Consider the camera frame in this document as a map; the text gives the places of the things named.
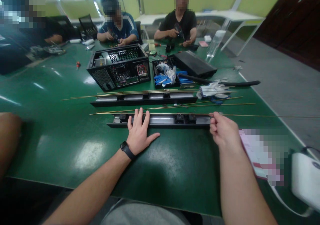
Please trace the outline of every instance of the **wooden door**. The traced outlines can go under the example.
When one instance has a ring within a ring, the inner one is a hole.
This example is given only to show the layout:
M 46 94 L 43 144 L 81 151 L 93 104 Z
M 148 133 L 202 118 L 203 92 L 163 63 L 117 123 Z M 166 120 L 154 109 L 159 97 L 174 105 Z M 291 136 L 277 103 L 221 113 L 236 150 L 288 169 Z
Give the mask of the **wooden door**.
M 267 26 L 262 25 L 257 37 L 273 47 L 277 47 L 293 29 L 308 16 L 319 0 L 279 0 L 268 15 Z
M 320 3 L 277 47 L 278 50 L 320 70 Z

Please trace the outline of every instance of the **person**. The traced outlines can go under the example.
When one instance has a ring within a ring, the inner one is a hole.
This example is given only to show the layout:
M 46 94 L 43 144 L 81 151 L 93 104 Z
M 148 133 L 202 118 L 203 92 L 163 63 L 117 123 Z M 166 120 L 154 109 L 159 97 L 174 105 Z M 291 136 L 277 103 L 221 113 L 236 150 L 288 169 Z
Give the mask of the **person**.
M 12 113 L 0 113 L 0 181 L 6 174 L 19 143 L 21 119 Z
M 119 39 L 118 46 L 125 46 L 139 39 L 136 23 L 131 14 L 121 12 L 118 0 L 101 0 L 101 6 L 110 21 L 99 29 L 97 38 L 101 42 Z
M 149 111 L 146 112 L 143 123 L 142 116 L 142 108 L 140 111 L 136 109 L 133 124 L 131 116 L 128 120 L 127 146 L 123 150 L 119 149 L 111 159 L 72 191 L 44 224 L 88 224 L 93 219 L 130 164 L 130 157 L 138 156 L 160 136 L 159 133 L 154 133 L 147 137 Z M 225 224 L 277 224 L 242 148 L 237 124 L 218 112 L 211 113 L 210 116 L 210 133 L 220 153 L 221 208 Z M 131 223 L 188 224 L 182 216 L 165 208 L 137 202 L 117 206 L 107 214 L 101 224 Z
M 64 41 L 65 33 L 61 25 L 49 17 L 41 16 L 38 11 L 34 11 L 29 0 L 1 0 L 1 2 L 4 13 L 5 11 L 17 12 L 23 18 L 23 22 L 17 24 L 17 29 L 25 35 L 19 41 L 22 45 L 27 44 L 26 47 L 48 46 Z M 12 26 L 9 16 L 3 15 L 7 19 L 5 24 Z
M 176 9 L 170 12 L 159 29 L 154 34 L 155 40 L 160 40 L 166 37 L 176 38 L 178 31 L 175 29 L 175 24 L 178 23 L 184 34 L 184 47 L 188 47 L 197 37 L 197 19 L 193 11 L 187 10 L 189 0 L 176 0 Z

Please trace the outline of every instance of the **green tabletop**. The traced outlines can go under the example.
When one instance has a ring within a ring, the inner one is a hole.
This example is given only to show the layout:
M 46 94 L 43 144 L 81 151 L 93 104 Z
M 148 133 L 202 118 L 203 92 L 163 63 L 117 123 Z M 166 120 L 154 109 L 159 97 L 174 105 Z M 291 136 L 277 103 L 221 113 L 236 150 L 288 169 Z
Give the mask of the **green tabletop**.
M 95 42 L 94 50 L 107 48 L 108 44 Z M 8 176 L 61 187 L 76 188 L 97 168 L 111 158 L 127 138 L 127 129 L 112 129 L 111 115 L 92 115 L 96 111 L 134 109 L 135 106 L 95 108 L 89 102 L 94 98 L 61 101 L 73 96 L 95 95 L 100 87 L 86 71 L 91 51 L 82 44 L 67 44 L 67 53 L 52 56 L 36 66 L 21 68 L 12 74 L 0 76 L 0 111 L 19 115 L 25 122 L 21 144 L 8 171 Z M 165 47 L 155 48 L 165 54 Z M 176 46 L 172 53 L 185 50 Z M 206 56 L 206 49 L 195 52 Z M 81 67 L 76 69 L 76 62 Z M 232 69 L 232 61 L 218 51 L 211 64 L 218 71 L 213 79 L 227 77 L 231 82 L 243 82 L 243 77 Z M 142 83 L 122 89 L 154 89 L 154 82 Z M 235 88 L 232 96 L 240 99 L 232 103 L 255 105 L 206 106 L 183 109 L 163 109 L 157 113 L 213 111 L 225 114 L 274 115 L 252 88 Z M 160 105 L 143 106 L 143 108 Z M 302 145 L 278 118 L 231 117 L 242 129 L 259 129 L 268 143 L 268 151 L 284 169 L 285 180 L 290 168 L 287 157 Z M 113 196 L 221 216 L 219 153 L 208 130 L 150 129 L 149 134 L 161 136 L 132 162 L 117 183 Z M 260 188 L 279 223 L 304 221 L 281 205 L 269 185 L 259 180 Z M 289 183 L 278 187 L 283 200 L 298 212 L 306 206 L 293 196 Z M 312 220 L 319 219 L 319 214 Z

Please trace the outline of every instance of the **black wristwatch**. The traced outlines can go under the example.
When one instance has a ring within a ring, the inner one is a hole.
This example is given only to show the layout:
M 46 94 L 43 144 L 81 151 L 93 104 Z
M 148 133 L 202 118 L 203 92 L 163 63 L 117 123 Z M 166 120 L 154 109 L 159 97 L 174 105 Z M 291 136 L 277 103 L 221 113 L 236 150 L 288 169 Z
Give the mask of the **black wristwatch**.
M 129 159 L 134 160 L 136 158 L 136 156 L 131 152 L 131 150 L 129 149 L 129 146 L 127 144 L 126 141 L 124 141 L 121 145 L 120 148 L 122 151 L 124 151 L 126 153 L 126 155 L 129 157 Z

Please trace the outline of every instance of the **blue shirt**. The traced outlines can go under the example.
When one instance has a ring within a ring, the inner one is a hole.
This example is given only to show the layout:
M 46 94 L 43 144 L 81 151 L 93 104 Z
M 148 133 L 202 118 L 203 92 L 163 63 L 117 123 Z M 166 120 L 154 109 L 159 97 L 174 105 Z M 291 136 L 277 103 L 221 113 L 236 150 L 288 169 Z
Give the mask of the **blue shirt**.
M 106 22 L 99 29 L 99 33 L 108 32 L 108 28 L 111 28 L 113 32 L 118 36 L 118 39 L 128 38 L 130 35 L 134 34 L 137 39 L 139 39 L 138 30 L 136 23 L 134 22 L 131 14 L 122 12 L 122 29 L 119 30 L 118 27 L 113 23 L 113 21 Z

